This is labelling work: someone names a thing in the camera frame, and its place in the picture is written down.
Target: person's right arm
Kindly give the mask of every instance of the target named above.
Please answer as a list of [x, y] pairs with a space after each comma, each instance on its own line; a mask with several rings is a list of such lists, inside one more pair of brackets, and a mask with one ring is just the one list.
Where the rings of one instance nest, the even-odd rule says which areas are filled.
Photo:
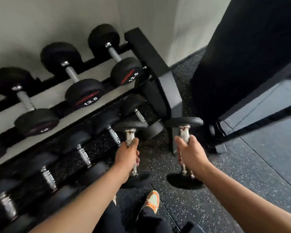
[[246, 233], [291, 233], [291, 214], [264, 200], [221, 172], [208, 160], [204, 149], [190, 135], [189, 145], [175, 137], [184, 164], [192, 170], [233, 216]]

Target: black pants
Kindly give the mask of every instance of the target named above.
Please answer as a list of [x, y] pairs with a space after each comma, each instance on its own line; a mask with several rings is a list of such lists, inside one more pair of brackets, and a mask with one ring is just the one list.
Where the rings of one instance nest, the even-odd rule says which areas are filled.
[[[172, 233], [169, 224], [156, 216], [149, 207], [141, 210], [136, 222], [136, 230], [138, 233]], [[115, 206], [113, 201], [106, 208], [93, 233], [126, 233], [119, 207]]]

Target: person's left arm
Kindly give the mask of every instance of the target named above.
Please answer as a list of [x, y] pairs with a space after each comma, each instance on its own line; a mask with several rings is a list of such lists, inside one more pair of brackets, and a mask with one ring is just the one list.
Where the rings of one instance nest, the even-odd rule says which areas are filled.
[[121, 185], [126, 182], [136, 160], [139, 163], [137, 146], [137, 138], [129, 148], [123, 142], [112, 168], [73, 202], [37, 225], [30, 233], [91, 233]]

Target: dumbbell handle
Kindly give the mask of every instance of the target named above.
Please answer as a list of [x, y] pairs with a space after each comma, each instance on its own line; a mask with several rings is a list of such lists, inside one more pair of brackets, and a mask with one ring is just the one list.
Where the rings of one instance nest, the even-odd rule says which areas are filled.
[[41, 168], [41, 173], [44, 179], [46, 180], [47, 184], [49, 185], [49, 187], [53, 190], [53, 192], [55, 192], [57, 190], [57, 185], [50, 171], [48, 171], [47, 168], [43, 166]]
[[107, 43], [105, 45], [106, 48], [108, 48], [108, 51], [110, 53], [110, 56], [115, 59], [116, 62], [120, 62], [122, 58], [120, 55], [116, 52], [116, 50], [112, 47], [111, 43]]
[[77, 72], [74, 70], [73, 67], [69, 66], [69, 62], [65, 61], [61, 64], [61, 66], [65, 67], [66, 73], [68, 74], [68, 76], [72, 79], [72, 81], [74, 83], [77, 83], [78, 81], [80, 81], [80, 79], [78, 78], [78, 74]]
[[28, 111], [32, 111], [35, 110], [35, 106], [33, 105], [33, 103], [31, 102], [30, 97], [27, 95], [26, 92], [22, 91], [22, 86], [15, 86], [12, 88], [13, 91], [16, 92], [16, 95], [18, 97], [18, 99], [23, 103], [23, 105], [25, 106], [26, 110]]
[[[132, 140], [135, 138], [135, 132], [136, 129], [127, 129], [125, 130], [126, 133], [126, 145], [127, 147], [130, 147], [132, 144]], [[137, 174], [137, 163], [135, 163], [133, 169], [129, 173], [130, 176], [136, 175]]]
[[85, 150], [82, 148], [81, 145], [77, 146], [77, 150], [78, 150], [78, 153], [80, 154], [81, 158], [83, 159], [83, 161], [86, 163], [87, 168], [91, 167], [92, 163], [91, 163], [87, 153], [85, 152]]
[[[186, 125], [186, 126], [181, 126], [179, 127], [180, 130], [180, 137], [184, 140], [184, 142], [188, 145], [189, 141], [190, 141], [190, 133], [189, 133], [189, 129], [190, 129], [190, 125]], [[179, 151], [179, 155], [180, 155], [180, 163], [181, 163], [181, 172], [184, 175], [188, 175], [191, 176], [193, 175], [192, 171], [189, 170], [185, 164], [183, 163], [182, 160], [182, 154], [181, 151]]]
[[141, 122], [144, 122], [146, 125], [148, 125], [145, 118], [142, 116], [142, 114], [140, 113], [140, 111], [138, 109], [135, 109], [134, 112]]
[[5, 192], [0, 194], [0, 203], [4, 206], [6, 214], [10, 220], [14, 220], [17, 217], [17, 211], [13, 200]]
[[120, 146], [120, 145], [121, 145], [121, 140], [120, 140], [120, 138], [118, 137], [118, 135], [116, 134], [116, 132], [112, 129], [111, 126], [107, 127], [107, 129], [108, 129], [110, 135], [112, 136], [113, 140], [116, 142], [116, 144], [117, 144], [118, 146]]

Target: gray wall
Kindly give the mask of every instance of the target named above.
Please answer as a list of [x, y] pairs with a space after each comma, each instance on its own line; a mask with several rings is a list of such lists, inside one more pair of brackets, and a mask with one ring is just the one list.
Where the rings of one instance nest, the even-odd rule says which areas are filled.
[[[39, 60], [43, 46], [54, 41], [72, 43], [83, 60], [93, 57], [87, 46], [90, 31], [112, 24], [124, 43], [124, 32], [139, 27], [170, 66], [206, 46], [230, 0], [0, 0], [0, 67], [19, 66], [45, 80], [52, 75]], [[81, 78], [109, 77], [115, 62], [109, 60]], [[50, 108], [64, 100], [70, 80], [33, 98], [37, 108]], [[120, 87], [95, 105], [61, 120], [51, 132], [30, 137], [8, 149], [0, 163], [116, 98], [133, 85]], [[13, 127], [25, 110], [21, 104], [0, 113], [0, 133]]]

